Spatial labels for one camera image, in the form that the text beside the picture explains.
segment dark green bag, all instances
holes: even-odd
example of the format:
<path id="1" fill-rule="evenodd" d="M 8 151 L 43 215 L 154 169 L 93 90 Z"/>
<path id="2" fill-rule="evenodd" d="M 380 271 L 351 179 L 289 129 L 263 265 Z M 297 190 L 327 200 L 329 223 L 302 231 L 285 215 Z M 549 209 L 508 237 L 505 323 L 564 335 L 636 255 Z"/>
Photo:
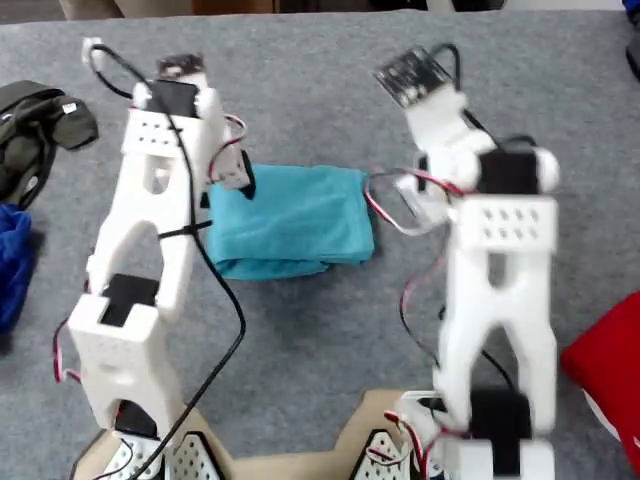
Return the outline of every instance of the dark green bag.
<path id="1" fill-rule="evenodd" d="M 58 145 L 98 138 L 87 106 L 62 90 L 23 80 L 0 88 L 0 203 L 27 208 L 42 191 Z"/>

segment teal cloth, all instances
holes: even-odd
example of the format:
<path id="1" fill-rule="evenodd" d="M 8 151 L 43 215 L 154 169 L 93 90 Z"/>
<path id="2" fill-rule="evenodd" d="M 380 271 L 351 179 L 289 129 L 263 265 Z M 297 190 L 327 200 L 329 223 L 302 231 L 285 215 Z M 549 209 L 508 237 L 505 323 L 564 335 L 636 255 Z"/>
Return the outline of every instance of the teal cloth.
<path id="1" fill-rule="evenodd" d="M 237 280 L 311 275 L 373 254 L 365 174 L 331 166 L 254 165 L 256 195 L 211 188 L 208 251 Z"/>

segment red cushion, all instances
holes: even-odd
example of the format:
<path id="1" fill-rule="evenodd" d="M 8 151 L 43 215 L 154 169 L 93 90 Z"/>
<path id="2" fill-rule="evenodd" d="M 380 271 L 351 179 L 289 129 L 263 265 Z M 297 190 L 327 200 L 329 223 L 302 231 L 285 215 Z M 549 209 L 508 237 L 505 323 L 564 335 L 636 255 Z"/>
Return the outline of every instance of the red cushion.
<path id="1" fill-rule="evenodd" d="M 640 292 L 567 347 L 560 363 L 618 430 L 640 476 Z"/>

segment wire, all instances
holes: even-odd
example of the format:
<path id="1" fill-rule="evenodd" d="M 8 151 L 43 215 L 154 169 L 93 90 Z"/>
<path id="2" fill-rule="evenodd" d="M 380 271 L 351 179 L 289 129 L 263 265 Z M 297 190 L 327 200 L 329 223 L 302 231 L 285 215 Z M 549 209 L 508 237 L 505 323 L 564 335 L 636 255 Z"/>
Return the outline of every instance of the wire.
<path id="1" fill-rule="evenodd" d="M 441 425 L 440 429 L 436 433 L 436 435 L 429 440 L 427 446 L 422 448 L 422 441 L 416 429 L 411 425 L 404 415 L 393 412 L 391 410 L 386 410 L 384 412 L 384 418 L 393 423 L 396 428 L 402 433 L 404 436 L 408 437 L 410 442 L 410 448 L 407 453 L 401 455 L 397 458 L 393 458 L 390 455 L 387 455 L 384 452 L 379 451 L 376 448 L 367 448 L 366 455 L 372 462 L 380 465 L 382 467 L 391 467 L 394 465 L 398 465 L 402 463 L 407 456 L 413 454 L 414 463 L 416 465 L 416 469 L 418 470 L 418 478 L 420 480 L 427 480 L 429 478 L 429 458 L 431 455 L 431 450 L 435 445 L 436 441 L 443 434 L 451 434 L 458 435 L 455 432 L 450 431 L 446 427 Z"/>
<path id="2" fill-rule="evenodd" d="M 407 281 L 407 283 L 404 286 L 404 289 L 402 290 L 402 295 L 400 296 L 400 302 L 398 305 L 398 311 L 400 313 L 400 321 L 402 322 L 402 326 L 404 327 L 405 331 L 409 334 L 409 337 L 411 337 L 411 339 L 415 342 L 418 348 L 420 348 L 420 350 L 422 350 L 424 353 L 426 353 L 433 359 L 434 363 L 436 364 L 436 367 L 438 368 L 440 368 L 440 362 L 438 361 L 438 356 L 433 352 L 433 350 L 427 347 L 416 335 L 414 335 L 413 330 L 411 330 L 411 327 L 409 327 L 409 323 L 407 322 L 406 314 L 407 314 L 407 308 L 409 306 L 409 299 L 413 294 L 413 292 L 415 291 L 415 289 L 420 284 L 430 281 L 433 278 L 433 276 L 437 273 L 437 271 L 440 269 L 440 267 L 444 265 L 444 262 L 447 258 L 447 246 L 449 244 L 449 239 L 451 237 L 450 223 L 447 223 L 446 229 L 447 230 L 442 239 L 442 244 L 438 249 L 438 254 L 432 260 L 431 264 L 427 267 L 426 273 L 414 275 L 412 278 L 410 278 Z"/>
<path id="3" fill-rule="evenodd" d="M 390 170 L 385 170 L 383 172 L 376 172 L 368 175 L 364 180 L 363 190 L 364 190 L 364 197 L 367 203 L 369 204 L 369 206 L 371 206 L 371 208 L 378 215 L 380 215 L 385 221 L 390 223 L 400 233 L 411 236 L 411 237 L 417 237 L 431 231 L 433 229 L 433 226 L 422 225 L 420 227 L 414 227 L 414 228 L 403 227 L 391 216 L 389 212 L 387 212 L 384 208 L 382 208 L 382 206 L 371 195 L 371 181 L 374 180 L 375 178 L 386 177 L 386 176 L 396 176 L 396 175 L 403 175 L 403 174 L 413 175 L 414 177 L 417 177 L 417 178 L 426 180 L 428 182 L 431 182 L 435 185 L 438 185 L 440 188 L 442 188 L 445 191 L 445 193 L 447 194 L 447 198 L 449 194 L 453 194 L 456 197 L 461 197 L 464 195 L 464 192 L 449 182 L 444 182 L 442 180 L 439 180 L 433 177 L 432 175 L 429 174 L 429 172 L 425 170 L 418 170 L 413 168 L 393 168 Z"/>
<path id="4" fill-rule="evenodd" d="M 443 52 L 447 52 L 447 51 L 451 52 L 451 54 L 453 55 L 453 60 L 454 60 L 453 75 L 446 68 L 444 68 L 441 63 L 439 63 L 436 60 L 436 57 L 438 55 L 441 55 Z M 453 84 L 455 85 L 456 90 L 460 91 L 462 89 L 462 56 L 460 55 L 460 50 L 458 49 L 458 47 L 455 44 L 449 43 L 449 42 L 440 43 L 429 51 L 429 55 L 432 57 L 433 62 L 435 63 L 437 69 L 443 75 L 451 79 L 453 81 Z M 489 132 L 487 127 L 485 127 L 482 124 L 482 122 L 478 120 L 478 118 L 473 113 L 471 113 L 470 110 L 464 109 L 462 114 L 464 118 L 472 126 L 477 128 L 478 130 L 482 130 L 487 135 L 489 135 L 489 138 L 491 138 L 491 141 L 495 143 L 496 146 L 498 146 L 498 148 L 502 148 L 504 145 L 508 143 L 516 143 L 516 142 L 527 143 L 532 147 L 537 146 L 536 141 L 530 135 L 513 135 L 507 138 L 506 140 L 504 140 L 503 142 L 500 142 L 498 141 L 497 138 L 495 138 L 491 134 L 491 132 Z"/>
<path id="5" fill-rule="evenodd" d="M 130 64 L 128 61 L 126 61 L 124 58 L 122 58 L 119 54 L 117 54 L 111 48 L 107 47 L 106 45 L 102 45 L 102 44 L 93 45 L 91 47 L 91 49 L 89 50 L 89 57 L 90 58 L 92 57 L 92 53 L 93 53 L 94 50 L 102 51 L 102 52 L 106 53 L 107 55 L 109 55 L 123 69 L 125 69 L 134 78 L 136 78 L 136 80 L 138 80 L 143 85 L 145 85 L 145 87 L 147 87 L 149 89 L 149 91 L 153 95 L 154 99 L 157 101 L 158 106 L 160 107 L 161 113 L 163 113 L 165 115 L 165 117 L 167 118 L 167 122 L 169 123 L 169 129 L 173 132 L 173 134 L 176 137 L 176 141 L 178 143 L 178 147 L 180 148 L 180 150 L 182 152 L 183 161 L 184 161 L 184 164 L 185 164 L 185 168 L 187 169 L 187 173 L 188 173 L 188 181 L 189 181 L 188 182 L 189 183 L 189 224 L 187 225 L 187 227 L 188 227 L 189 233 L 193 237 L 193 240 L 194 240 L 194 243 L 196 245 L 196 248 L 200 252 L 200 255 L 202 256 L 205 264 L 207 265 L 207 268 L 211 271 L 211 273 L 216 278 L 216 280 L 218 281 L 218 283 L 220 284 L 220 286 L 222 287 L 224 292 L 229 297 L 229 300 L 233 304 L 233 307 L 235 309 L 236 315 L 238 317 L 238 321 L 240 323 L 240 330 L 239 330 L 235 340 L 233 341 L 231 346 L 228 348 L 227 352 L 220 359 L 220 361 L 216 364 L 216 366 L 213 368 L 213 370 L 208 375 L 208 377 L 205 379 L 205 381 L 200 385 L 200 387 L 198 388 L 196 393 L 193 395 L 191 400 L 189 400 L 189 402 L 187 403 L 187 405 L 186 405 L 185 409 L 183 410 L 182 414 L 180 415 L 180 417 L 178 417 L 178 419 L 174 422 L 174 424 L 171 427 L 171 429 L 169 430 L 169 432 L 160 441 L 160 443 L 158 444 L 156 449 L 153 451 L 153 453 L 151 453 L 151 455 L 146 459 L 146 461 L 140 467 L 138 467 L 138 469 L 133 473 L 132 476 L 130 476 L 128 478 L 128 480 L 136 480 L 137 478 L 140 477 L 140 475 L 142 475 L 145 472 L 145 470 L 147 468 L 149 468 L 149 466 L 151 466 L 151 464 L 156 460 L 156 458 L 158 458 L 162 454 L 162 452 L 164 451 L 165 447 L 171 441 L 172 437 L 182 427 L 182 424 L 185 422 L 185 420 L 187 419 L 187 417 L 189 416 L 191 411 L 194 409 L 194 407 L 196 406 L 196 404 L 198 403 L 200 398 L 207 391 L 207 389 L 211 385 L 211 382 L 213 382 L 213 380 L 218 376 L 220 371 L 225 367 L 227 362 L 231 359 L 233 354 L 236 352 L 237 348 L 240 346 L 240 344 L 242 343 L 242 340 L 244 339 L 244 336 L 245 336 L 245 333 L 246 333 L 246 329 L 247 329 L 247 322 L 246 322 L 245 317 L 244 317 L 244 312 L 242 311 L 242 306 L 240 305 L 240 302 L 238 301 L 235 293 L 233 292 L 233 290 L 231 289 L 229 284 L 225 281 L 225 279 L 222 277 L 222 275 L 220 275 L 220 273 L 216 270 L 215 265 L 213 264 L 213 262 L 211 261 L 211 259 L 207 255 L 206 249 L 205 249 L 204 245 L 202 244 L 202 241 L 200 240 L 200 237 L 198 236 L 198 227 L 197 227 L 197 219 L 196 219 L 195 187 L 194 187 L 195 180 L 194 180 L 193 168 L 191 166 L 191 161 L 189 160 L 189 154 L 187 153 L 187 149 L 186 149 L 186 147 L 184 145 L 184 142 L 182 140 L 182 136 L 180 135 L 180 132 L 179 132 L 178 128 L 176 127 L 175 122 L 173 121 L 173 118 L 171 116 L 171 113 L 169 112 L 169 108 L 167 107 L 167 104 L 164 101 L 164 98 L 162 97 L 162 95 L 159 92 L 155 91 L 153 85 L 151 85 L 151 83 L 144 77 L 144 75 L 142 73 L 140 73 L 140 71 L 137 68 L 135 68 L 132 64 Z"/>
<path id="6" fill-rule="evenodd" d="M 78 372 L 68 368 L 62 368 L 62 341 L 60 340 L 60 333 L 62 332 L 62 329 L 68 321 L 69 317 L 65 318 L 62 322 L 60 322 L 60 324 L 58 324 L 55 332 L 53 333 L 53 377 L 55 378 L 56 383 L 62 383 L 67 378 L 71 378 L 78 383 L 82 383 L 80 374 Z"/>
<path id="7" fill-rule="evenodd" d="M 453 76 L 437 61 L 435 58 L 442 52 L 451 52 L 453 55 Z M 460 91 L 462 88 L 462 58 L 460 56 L 460 50 L 453 43 L 440 43 L 433 47 L 429 52 L 429 55 L 433 58 L 434 63 L 438 67 L 441 73 L 453 80 L 456 90 Z"/>
<path id="8" fill-rule="evenodd" d="M 90 58 L 89 66 L 91 67 L 91 70 L 93 71 L 93 73 L 95 73 L 96 77 L 98 77 L 98 80 L 100 80 L 100 82 L 102 82 L 102 84 L 105 87 L 107 87 L 109 90 L 111 90 L 116 95 L 121 96 L 122 98 L 127 98 L 129 100 L 133 99 L 133 95 L 131 93 L 125 92 L 124 90 L 119 89 L 113 83 L 111 83 L 109 80 L 107 80 L 107 78 L 104 75 L 102 75 L 102 73 L 96 68 L 95 61 L 93 59 L 93 56 L 91 56 L 91 54 L 89 54 L 89 58 Z"/>
<path id="9" fill-rule="evenodd" d="M 443 305 L 440 308 L 440 312 L 438 313 L 438 318 L 442 321 L 444 319 L 444 313 L 446 312 L 447 307 L 446 305 Z M 498 362 L 495 357 L 493 357 L 493 355 L 491 355 L 489 352 L 487 352 L 486 350 L 482 350 L 482 356 L 484 358 L 486 358 L 489 363 L 491 363 L 491 365 L 493 365 L 495 367 L 495 369 L 498 371 L 498 373 L 500 374 L 500 376 L 504 379 L 504 382 L 507 384 L 507 386 L 509 387 L 510 390 L 515 390 L 516 386 L 513 383 L 513 380 L 511 380 L 511 377 L 509 376 L 509 374 L 507 373 L 507 371 L 505 370 L 505 368 L 500 364 L 500 362 Z"/>
<path id="10" fill-rule="evenodd" d="M 238 127 L 240 127 L 241 131 L 235 137 L 232 137 L 231 139 L 224 142 L 220 146 L 218 151 L 215 153 L 215 155 L 211 157 L 211 161 L 209 162 L 209 169 L 207 170 L 209 172 L 208 173 L 209 181 L 211 182 L 213 182 L 213 168 L 215 166 L 215 161 L 218 158 L 218 156 L 231 145 L 235 145 L 236 143 L 241 142 L 244 139 L 244 137 L 247 135 L 247 124 L 240 117 L 226 113 L 224 115 L 224 118 L 227 122 L 235 123 Z"/>
<path id="11" fill-rule="evenodd" d="M 109 478 L 112 475 L 116 475 L 116 474 L 120 473 L 121 471 L 123 471 L 125 468 L 127 468 L 129 466 L 129 464 L 131 463 L 131 460 L 133 460 L 133 447 L 131 445 L 129 445 L 127 442 L 125 442 L 124 440 L 122 440 L 122 443 L 125 444 L 127 446 L 127 448 L 129 449 L 129 460 L 127 460 L 127 462 L 124 465 L 121 465 L 116 470 L 113 470 L 113 471 L 107 472 L 107 473 L 103 473 L 102 475 L 98 475 L 97 477 L 93 477 L 91 480 L 102 480 L 103 478 Z"/>
<path id="12" fill-rule="evenodd" d="M 524 143 L 529 145 L 530 147 L 538 146 L 538 143 L 535 141 L 535 139 L 531 135 L 524 135 L 524 134 L 512 135 L 504 139 L 501 143 L 503 145 L 506 145 L 509 143 Z"/>

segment gray felt surface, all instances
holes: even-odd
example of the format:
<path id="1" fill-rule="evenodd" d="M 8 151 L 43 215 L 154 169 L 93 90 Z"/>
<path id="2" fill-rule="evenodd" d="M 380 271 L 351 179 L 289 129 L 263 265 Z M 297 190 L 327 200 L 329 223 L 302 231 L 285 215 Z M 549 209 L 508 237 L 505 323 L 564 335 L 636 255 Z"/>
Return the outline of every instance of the gray felt surface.
<path id="1" fill-rule="evenodd" d="M 80 388 L 53 382 L 55 325 L 78 299 L 89 248 L 120 166 L 126 104 L 79 61 L 81 38 L 100 35 L 140 67 L 201 50 L 226 109 L 250 125 L 244 142 L 263 163 L 369 169 L 408 165 L 402 113 L 372 69 L 418 43 L 457 43 L 474 112 L 496 135 L 527 132 L 560 160 L 560 251 L 553 326 L 566 346 L 638 288 L 640 84 L 624 59 L 631 28 L 622 13 L 436 16 L 414 12 L 221 17 L 0 27 L 0 84 L 28 78 L 86 99 L 102 138 L 60 152 L 33 206 L 44 243 L 19 324 L 0 357 L 0 478 L 65 478 L 96 433 Z M 131 85 L 124 74 L 111 77 Z M 430 386 L 430 366 L 403 333 L 398 292 L 427 265 L 434 238 L 403 238 L 377 225 L 378 254 L 361 267 L 313 278 L 234 283 L 249 320 L 246 341 L 200 408 L 236 456 L 328 449 L 376 387 Z M 157 273 L 151 232 L 128 270 Z M 415 297 L 431 344 L 442 279 Z M 230 305 L 197 262 L 184 320 L 170 351 L 190 395 L 235 335 Z M 76 360 L 65 338 L 66 360 Z M 511 354 L 490 342 L 498 358 Z M 479 362 L 475 380 L 499 382 Z M 633 478 L 621 448 L 560 374 L 552 435 L 559 479 Z"/>

